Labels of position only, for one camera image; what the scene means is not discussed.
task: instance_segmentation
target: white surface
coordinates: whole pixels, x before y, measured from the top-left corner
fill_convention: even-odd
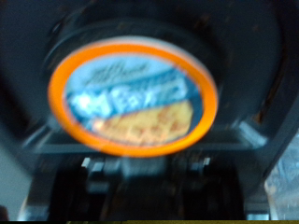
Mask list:
[[[0,204],[7,208],[11,221],[17,220],[21,205],[29,193],[30,184],[31,177],[0,146]]]

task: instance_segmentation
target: orange rim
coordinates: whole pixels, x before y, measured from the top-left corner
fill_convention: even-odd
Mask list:
[[[203,116],[190,134],[162,146],[128,146],[96,136],[85,130],[76,121],[64,102],[64,88],[69,77],[78,67],[90,60],[109,54],[122,53],[142,53],[159,57],[178,65],[187,72],[188,77],[197,85],[203,101]],[[48,94],[52,113],[71,136],[88,147],[117,156],[155,157],[189,147],[207,133],[218,109],[218,94],[215,83],[201,63],[177,47],[162,41],[138,37],[119,37],[99,41],[74,51],[57,66],[52,74]]]

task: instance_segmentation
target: printed label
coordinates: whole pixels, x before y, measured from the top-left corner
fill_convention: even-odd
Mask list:
[[[64,99],[85,129],[139,145],[178,139],[203,113],[200,91],[188,74],[143,54],[112,55],[83,64],[68,79]]]

